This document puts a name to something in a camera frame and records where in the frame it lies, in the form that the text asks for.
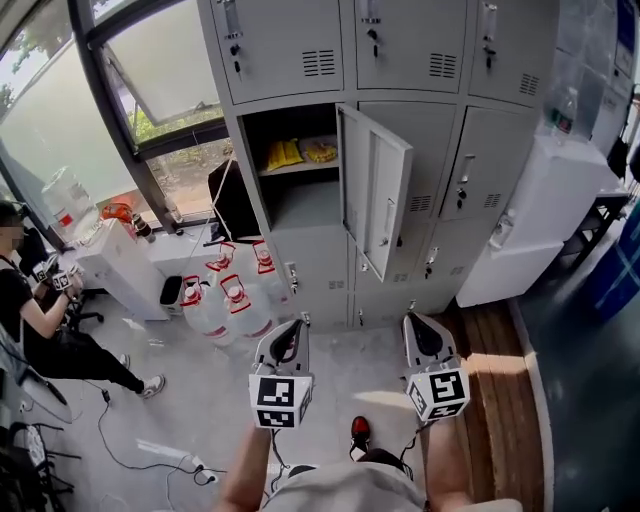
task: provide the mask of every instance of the black t-shirt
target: black t-shirt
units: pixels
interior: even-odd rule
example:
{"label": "black t-shirt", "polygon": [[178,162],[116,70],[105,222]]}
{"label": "black t-shirt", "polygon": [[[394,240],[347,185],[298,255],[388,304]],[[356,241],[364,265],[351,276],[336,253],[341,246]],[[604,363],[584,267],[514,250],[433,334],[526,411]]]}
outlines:
{"label": "black t-shirt", "polygon": [[[12,269],[0,270],[0,323],[7,333],[18,343],[20,341],[20,309],[33,299],[31,287],[12,261],[0,256],[9,263]],[[29,353],[37,350],[40,343],[47,343],[27,322],[24,323],[24,351],[27,359]]]}

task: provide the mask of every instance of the black pants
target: black pants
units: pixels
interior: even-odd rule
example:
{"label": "black pants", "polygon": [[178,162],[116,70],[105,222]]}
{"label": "black pants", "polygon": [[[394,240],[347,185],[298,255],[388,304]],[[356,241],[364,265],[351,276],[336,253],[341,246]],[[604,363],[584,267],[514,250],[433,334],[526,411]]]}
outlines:
{"label": "black pants", "polygon": [[[404,472],[400,459],[395,455],[390,454],[387,450],[383,450],[382,448],[372,448],[362,457],[360,457],[358,462],[376,462],[378,464],[386,464],[387,466],[393,466],[394,468],[398,468],[400,471]],[[296,466],[289,472],[289,478],[299,475],[300,473],[304,473],[305,471],[310,471],[312,469],[315,468],[312,466]]]}
{"label": "black pants", "polygon": [[50,340],[25,346],[29,364],[51,379],[108,380],[142,393],[144,383],[85,333],[61,331]]}

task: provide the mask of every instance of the sneaker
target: sneaker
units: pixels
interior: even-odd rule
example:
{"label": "sneaker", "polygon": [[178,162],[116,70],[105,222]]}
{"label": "sneaker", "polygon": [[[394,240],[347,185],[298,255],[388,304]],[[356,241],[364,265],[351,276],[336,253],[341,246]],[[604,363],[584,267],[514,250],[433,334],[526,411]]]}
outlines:
{"label": "sneaker", "polygon": [[356,416],[351,423],[351,449],[349,457],[356,462],[369,451],[371,427],[364,416]]}
{"label": "sneaker", "polygon": [[129,357],[129,354],[120,354],[118,361],[120,361],[120,364],[127,370],[131,368],[131,358]]}
{"label": "sneaker", "polygon": [[138,396],[142,398],[151,398],[157,395],[164,388],[165,378],[164,375],[156,375],[150,379],[144,381],[144,389],[142,393],[138,393]]}

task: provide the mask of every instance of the tree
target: tree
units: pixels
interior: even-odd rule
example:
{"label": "tree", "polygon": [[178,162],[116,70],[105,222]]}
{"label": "tree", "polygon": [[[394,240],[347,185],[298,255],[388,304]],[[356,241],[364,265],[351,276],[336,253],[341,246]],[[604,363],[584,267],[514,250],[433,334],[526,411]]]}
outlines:
{"label": "tree", "polygon": [[0,89],[0,119],[4,116],[4,114],[9,109],[9,106],[13,103],[13,89],[9,87],[7,84],[3,84]]}
{"label": "tree", "polygon": [[[105,5],[110,0],[91,0],[92,8]],[[47,58],[55,53],[71,39],[71,21],[67,10],[66,0],[51,0],[47,2],[25,25],[9,49],[19,51],[20,56],[13,65],[15,73],[22,62],[38,50],[44,52]]]}

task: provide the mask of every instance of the yellow package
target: yellow package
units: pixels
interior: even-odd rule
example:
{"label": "yellow package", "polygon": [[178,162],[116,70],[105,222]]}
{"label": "yellow package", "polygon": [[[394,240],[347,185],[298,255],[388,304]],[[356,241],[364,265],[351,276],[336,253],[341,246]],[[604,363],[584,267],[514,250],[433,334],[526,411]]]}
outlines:
{"label": "yellow package", "polygon": [[267,171],[275,171],[285,165],[304,162],[298,151],[297,139],[272,142],[269,146]]}

